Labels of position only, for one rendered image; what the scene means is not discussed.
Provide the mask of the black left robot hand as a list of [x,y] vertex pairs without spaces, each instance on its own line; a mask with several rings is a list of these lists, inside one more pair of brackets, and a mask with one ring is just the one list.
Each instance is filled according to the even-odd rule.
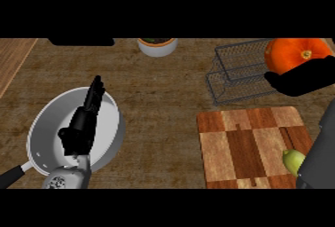
[[97,117],[105,93],[100,76],[94,77],[87,90],[84,104],[75,109],[69,126],[60,128],[57,136],[62,140],[63,155],[88,155],[96,136]]

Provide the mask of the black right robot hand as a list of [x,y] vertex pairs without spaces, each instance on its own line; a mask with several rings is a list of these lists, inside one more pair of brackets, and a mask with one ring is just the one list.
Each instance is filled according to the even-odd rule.
[[311,59],[283,74],[267,72],[264,78],[283,95],[305,95],[335,83],[335,57]]

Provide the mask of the checkered wooden cutting board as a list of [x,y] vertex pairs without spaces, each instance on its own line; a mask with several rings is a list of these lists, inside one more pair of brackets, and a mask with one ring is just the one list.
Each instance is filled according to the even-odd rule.
[[313,145],[296,109],[251,108],[196,115],[208,188],[293,188],[283,150],[307,153]]

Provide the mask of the green squash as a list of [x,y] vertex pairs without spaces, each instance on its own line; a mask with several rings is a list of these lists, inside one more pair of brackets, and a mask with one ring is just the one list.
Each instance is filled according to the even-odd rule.
[[302,165],[305,155],[295,149],[283,150],[283,166],[293,176],[298,176],[298,169]]

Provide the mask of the orange pumpkin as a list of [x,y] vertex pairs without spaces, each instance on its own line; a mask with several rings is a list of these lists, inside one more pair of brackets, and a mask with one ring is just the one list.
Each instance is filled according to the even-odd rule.
[[323,59],[332,50],[320,38],[274,38],[264,50],[267,68],[286,73],[311,59]]

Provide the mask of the black appliance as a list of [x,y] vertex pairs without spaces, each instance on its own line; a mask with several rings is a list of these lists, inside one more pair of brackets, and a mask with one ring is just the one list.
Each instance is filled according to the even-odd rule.
[[50,38],[53,45],[59,46],[112,46],[112,38]]

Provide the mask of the white plant pot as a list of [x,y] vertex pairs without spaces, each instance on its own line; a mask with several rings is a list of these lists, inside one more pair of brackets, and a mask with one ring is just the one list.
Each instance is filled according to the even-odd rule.
[[143,38],[137,39],[138,49],[149,57],[165,57],[177,48],[178,39],[169,38],[162,43],[149,43]]

